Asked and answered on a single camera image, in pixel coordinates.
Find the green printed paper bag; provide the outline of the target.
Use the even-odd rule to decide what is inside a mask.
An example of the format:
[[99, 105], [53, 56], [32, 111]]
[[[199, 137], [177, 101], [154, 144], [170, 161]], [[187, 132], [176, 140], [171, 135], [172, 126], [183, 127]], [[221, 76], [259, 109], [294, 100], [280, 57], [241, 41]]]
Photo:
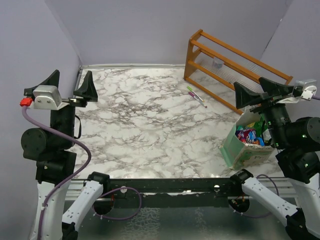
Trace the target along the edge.
[[226, 165], [233, 169], [254, 166], [266, 161], [274, 149], [271, 146], [260, 146], [241, 142], [235, 135], [237, 128], [243, 128], [259, 121], [261, 116], [257, 113], [245, 111], [232, 126], [223, 144], [219, 148]]

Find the green snack packet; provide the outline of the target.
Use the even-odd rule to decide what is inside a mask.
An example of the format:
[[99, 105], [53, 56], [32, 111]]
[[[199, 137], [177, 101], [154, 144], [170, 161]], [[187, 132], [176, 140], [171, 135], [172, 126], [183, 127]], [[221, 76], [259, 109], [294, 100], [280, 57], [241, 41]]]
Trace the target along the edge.
[[248, 124], [246, 126], [246, 129], [255, 130], [256, 136], [261, 137], [263, 133], [266, 131], [267, 125], [264, 118], [261, 116], [259, 121]]

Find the purple snack packet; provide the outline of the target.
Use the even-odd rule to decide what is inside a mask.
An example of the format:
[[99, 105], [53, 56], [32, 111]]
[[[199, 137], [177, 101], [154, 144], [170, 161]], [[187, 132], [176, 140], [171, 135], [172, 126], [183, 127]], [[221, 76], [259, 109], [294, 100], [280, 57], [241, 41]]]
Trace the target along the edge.
[[253, 128], [238, 127], [235, 131], [235, 136], [244, 144], [265, 146], [263, 139], [257, 135], [256, 130]]

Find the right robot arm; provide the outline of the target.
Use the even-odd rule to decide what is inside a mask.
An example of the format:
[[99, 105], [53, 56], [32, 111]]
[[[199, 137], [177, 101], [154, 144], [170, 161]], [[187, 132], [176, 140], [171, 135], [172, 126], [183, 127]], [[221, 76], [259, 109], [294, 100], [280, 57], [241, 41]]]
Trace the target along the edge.
[[320, 237], [320, 120], [303, 117], [291, 121], [287, 103], [310, 101], [315, 98], [315, 80], [285, 85], [260, 77], [261, 93], [235, 83], [238, 109], [250, 106], [252, 113], [261, 114], [266, 122], [276, 159], [283, 175], [298, 196], [295, 206], [264, 187], [249, 171], [242, 169], [231, 176], [230, 191], [254, 198], [284, 225], [293, 240], [317, 240]]

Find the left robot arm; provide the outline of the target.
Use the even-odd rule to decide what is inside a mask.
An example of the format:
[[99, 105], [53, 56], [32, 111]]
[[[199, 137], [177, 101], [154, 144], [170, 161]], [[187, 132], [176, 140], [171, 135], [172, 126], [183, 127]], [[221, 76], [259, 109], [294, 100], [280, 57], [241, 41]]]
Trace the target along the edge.
[[80, 144], [75, 133], [76, 108], [98, 101], [93, 74], [88, 71], [73, 97], [59, 92], [60, 72], [55, 70], [42, 83], [26, 88], [20, 102], [23, 117], [33, 124], [21, 136], [23, 157], [36, 162], [38, 203], [31, 239], [76, 240], [82, 221], [98, 199], [111, 190], [110, 176], [91, 173], [84, 190], [69, 207], [65, 200], [71, 180], [79, 174], [77, 155], [70, 151]]

